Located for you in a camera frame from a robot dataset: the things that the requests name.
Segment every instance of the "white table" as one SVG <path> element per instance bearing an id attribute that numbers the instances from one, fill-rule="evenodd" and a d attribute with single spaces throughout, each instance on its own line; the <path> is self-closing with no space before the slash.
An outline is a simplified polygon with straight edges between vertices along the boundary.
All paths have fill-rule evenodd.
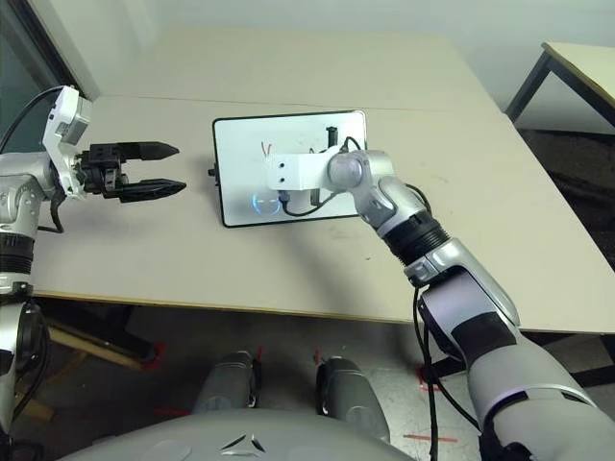
<path id="1" fill-rule="evenodd" d="M 241 43 L 249 37 L 250 52 L 243 53 L 230 36 L 239 36 Z M 166 177 L 188 186 L 150 203 L 91 198 L 64 204 L 66 234 L 42 233 L 37 240 L 37 292 L 408 321 L 412 290 L 403 268 L 358 218 L 229 230 L 222 226 L 217 191 L 207 175 L 214 118 L 353 108 L 366 111 L 370 145 L 392 156 L 404 181 L 424 189 L 444 228 L 461 238 L 508 291 L 523 328 L 615 331 L 610 267 L 452 49 L 427 37 L 374 36 L 360 42 L 365 35 L 335 36 L 336 52 L 346 47 L 344 40 L 358 43 L 361 52 L 348 51 L 347 65 L 325 80 L 318 72 L 321 48 L 332 35 L 322 41 L 307 33 L 191 30 L 163 40 L 130 78 L 118 83 L 117 95 L 95 102 L 84 148 L 88 142 L 168 142 L 181 150 L 178 156 L 132 162 L 126 172 L 135 180 Z M 368 48 L 372 39 L 375 44 Z M 211 41 L 220 48 L 217 54 L 207 46 Z M 189 43 L 190 53 L 174 53 Z M 280 59 L 256 67 L 271 43 L 279 44 Z M 292 70 L 289 53 L 297 43 L 300 61 L 314 72 Z M 201 61 L 199 53 L 209 60 Z M 375 70 L 379 61 L 386 72 Z M 160 72 L 153 74 L 155 62 Z M 225 85 L 222 64 L 233 74 L 241 70 L 238 62 L 247 66 L 245 72 Z M 369 79 L 359 77 L 357 83 L 359 62 Z M 291 69 L 288 79 L 278 72 L 284 63 Z M 251 65 L 254 77 L 245 70 Z M 388 73 L 396 67 L 403 78 Z M 263 77 L 270 74 L 275 84 Z M 314 80 L 329 87 L 320 91 Z M 382 82 L 392 84 L 398 97 L 382 93 Z"/>

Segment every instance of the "black cable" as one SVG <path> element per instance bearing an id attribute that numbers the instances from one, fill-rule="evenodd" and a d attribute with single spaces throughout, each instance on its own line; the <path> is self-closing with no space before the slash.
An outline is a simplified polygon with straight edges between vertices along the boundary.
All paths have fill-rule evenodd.
<path id="1" fill-rule="evenodd" d="M 363 148 L 360 146 L 357 140 L 354 139 L 352 136 L 346 136 L 346 139 L 344 139 L 344 144 L 342 145 L 343 150 L 348 149 L 348 141 L 351 141 L 353 144 L 355 144 L 358 150 L 360 151 L 363 150 Z"/>
<path id="2" fill-rule="evenodd" d="M 26 104 L 26 106 L 21 110 L 21 112 L 14 118 L 14 120 L 12 121 L 12 123 L 9 125 L 9 128 L 7 129 L 7 131 L 4 133 L 4 135 L 2 136 L 2 140 L 0 140 L 0 155 L 4 153 L 5 148 L 7 147 L 7 144 L 9 143 L 9 140 L 11 139 L 12 134 L 14 133 L 14 131 L 17 129 L 17 126 L 19 125 L 19 123 L 21 123 L 21 121 L 24 119 L 24 117 L 28 114 L 28 112 L 41 100 L 45 99 L 47 96 L 49 96 L 50 94 L 53 93 L 58 93 L 60 91 L 62 91 L 62 89 L 64 88 L 63 85 L 58 85 L 58 86 L 52 86 L 51 88 L 45 89 L 44 91 L 41 91 L 37 96 L 35 96 L 34 98 L 32 98 L 28 104 Z"/>
<path id="3" fill-rule="evenodd" d="M 430 329 L 427 324 L 423 324 L 423 340 L 424 340 L 424 355 L 425 366 L 429 370 L 425 379 L 427 380 L 427 389 L 430 398 L 430 424 L 431 424 L 431 461 L 438 459 L 438 417 L 435 411 L 435 392 L 433 391 L 433 373 L 431 372 L 431 355 L 430 355 Z"/>
<path id="4" fill-rule="evenodd" d="M 419 348 L 421 349 L 421 353 L 423 354 L 423 359 L 425 360 L 425 345 L 423 343 L 423 339 L 421 338 L 421 332 L 419 329 L 419 321 L 418 321 L 418 298 L 419 298 L 419 289 L 414 289 L 414 299 L 412 301 L 412 322 L 414 323 L 414 332 L 416 333 L 416 338 L 419 342 Z M 442 395 L 449 401 L 451 406 L 459 412 L 459 414 L 465 418 L 468 423 L 470 423 L 477 431 L 480 431 L 480 426 L 477 420 L 468 413 L 468 411 L 463 408 L 455 398 L 449 393 L 449 391 L 444 387 L 442 381 L 440 380 L 440 376 L 437 375 L 431 364 L 425 365 L 424 368 L 425 375 L 430 375 L 433 383 L 438 386 Z"/>
<path id="5" fill-rule="evenodd" d="M 457 400 L 455 400 L 455 398 L 449 393 L 449 391 L 446 390 L 446 388 L 444 387 L 444 385 L 442 384 L 442 381 L 440 380 L 440 376 L 438 376 L 435 373 L 435 370 L 433 369 L 433 367 L 431 367 L 431 377 L 433 378 L 433 382 L 435 383 L 436 386 L 438 386 L 438 389 L 440 389 L 440 392 L 442 393 L 442 395 L 446 398 L 446 400 L 449 401 L 449 403 L 453 406 L 453 408 L 455 410 L 457 410 L 457 412 L 467 420 L 468 423 L 470 423 L 471 425 L 474 426 L 474 428 L 480 432 L 480 426 L 479 426 L 479 422 L 470 414 L 466 411 L 465 408 L 463 408 L 458 402 Z"/>
<path id="6" fill-rule="evenodd" d="M 423 338 L 421 336 L 421 330 L 419 329 L 419 319 L 418 319 L 418 302 L 419 302 L 419 289 L 414 288 L 414 298 L 412 300 L 412 321 L 414 322 L 414 332 L 416 333 L 416 339 L 419 342 L 419 348 L 421 349 L 421 353 L 423 354 L 423 362 L 424 362 L 424 371 L 425 375 L 423 378 L 426 380 L 428 384 L 428 394 L 430 399 L 430 426 L 431 426 L 431 447 L 430 447 L 430 458 L 431 461 L 436 461 L 438 459 L 438 421 L 435 410 L 435 393 L 433 391 L 433 380 L 431 379 L 431 357 L 429 345 L 423 342 Z M 426 341 L 429 341 L 429 337 L 427 336 L 428 328 L 427 325 L 424 325 L 425 330 L 425 338 Z"/>
<path id="7" fill-rule="evenodd" d="M 51 343 L 51 338 L 49 336 L 49 327 L 47 326 L 47 322 L 45 322 L 45 318 L 42 316 L 42 314 L 40 314 L 40 319 L 41 319 L 42 327 L 43 327 L 43 339 L 42 339 L 42 345 L 40 348 L 40 355 L 41 355 L 40 366 L 38 367 L 37 375 L 32 381 L 30 388 L 25 392 L 25 394 L 23 395 L 23 397 L 21 398 L 21 400 L 15 407 L 14 411 L 12 412 L 13 420 L 15 420 L 21 414 L 21 412 L 26 407 L 28 402 L 32 399 L 34 394 L 37 392 L 38 387 L 40 387 L 40 383 L 42 382 L 45 376 L 45 372 L 47 371 L 47 366 L 49 365 L 49 359 L 50 359 L 49 344 Z"/>
<path id="8" fill-rule="evenodd" d="M 322 201 L 320 204 L 318 204 L 318 206 L 312 208 L 309 211 L 304 211 L 301 213 L 295 213 L 293 211 L 288 211 L 288 200 L 284 200 L 282 202 L 282 209 L 284 211 L 284 213 L 286 213 L 288 216 L 292 216 L 294 218 L 301 218 L 303 216 L 308 216 L 311 213 L 314 213 L 316 211 L 318 211 L 320 208 L 322 208 L 324 205 L 326 205 L 328 202 L 330 202 L 331 200 L 333 200 L 333 198 L 335 198 L 335 196 L 338 194 L 338 192 L 333 192 L 333 194 L 331 194 L 329 197 L 327 197 L 324 201 Z"/>
<path id="9" fill-rule="evenodd" d="M 430 205 L 430 201 L 427 200 L 427 195 L 425 195 L 423 193 L 423 191 L 421 189 L 419 189 L 416 185 L 412 185 L 412 184 L 408 184 L 407 182 L 405 182 L 405 185 L 408 189 L 413 190 L 414 192 L 416 192 L 418 194 L 418 196 L 421 198 L 421 202 L 423 202 L 423 205 L 425 206 L 427 212 L 429 214 L 431 214 L 431 205 Z"/>

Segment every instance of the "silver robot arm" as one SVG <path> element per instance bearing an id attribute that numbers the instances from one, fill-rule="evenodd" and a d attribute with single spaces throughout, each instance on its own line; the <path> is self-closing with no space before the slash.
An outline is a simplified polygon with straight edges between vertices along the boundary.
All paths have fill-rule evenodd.
<path id="1" fill-rule="evenodd" d="M 22 114 L 41 96 L 55 90 L 59 96 L 42 138 L 46 152 L 2 153 L 17 122 L 0 143 L 0 459 L 5 459 L 3 456 L 11 449 L 12 419 L 30 397 L 24 396 L 14 407 L 15 376 L 31 368 L 33 360 L 42 362 L 38 366 L 44 370 L 47 356 L 47 327 L 31 298 L 37 231 L 63 232 L 57 211 L 65 198 L 82 200 L 91 193 L 118 198 L 120 202 L 137 202 L 172 195 L 185 187 L 182 182 L 170 180 L 131 184 L 122 174 L 121 164 L 127 160 L 162 159 L 179 152 L 166 144 L 93 144 L 88 151 L 78 152 L 76 144 L 89 123 L 91 103 L 74 88 L 45 91 Z M 51 202 L 55 229 L 38 225 L 40 206 L 45 201 Z"/>
<path id="2" fill-rule="evenodd" d="M 331 158 L 328 174 L 332 190 L 353 195 L 358 214 L 402 261 L 409 281 L 427 287 L 419 312 L 439 348 L 466 365 L 483 456 L 613 459 L 615 423 L 521 334 L 511 299 L 394 176 L 389 157 L 343 152 Z"/>

